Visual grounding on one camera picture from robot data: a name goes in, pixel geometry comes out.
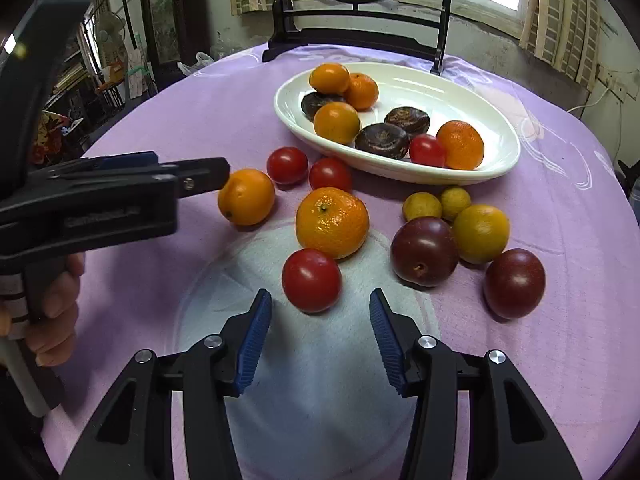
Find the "person's left hand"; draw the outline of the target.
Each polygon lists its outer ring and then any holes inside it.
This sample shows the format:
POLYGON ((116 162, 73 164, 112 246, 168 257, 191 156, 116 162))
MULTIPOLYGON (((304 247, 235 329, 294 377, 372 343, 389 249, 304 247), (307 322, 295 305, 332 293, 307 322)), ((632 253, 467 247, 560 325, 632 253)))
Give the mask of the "person's left hand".
POLYGON ((74 351, 79 314, 77 299, 85 267, 84 252, 66 258, 66 270, 43 296, 44 319, 26 330, 26 346, 35 355, 36 364, 40 367, 64 364, 74 351))

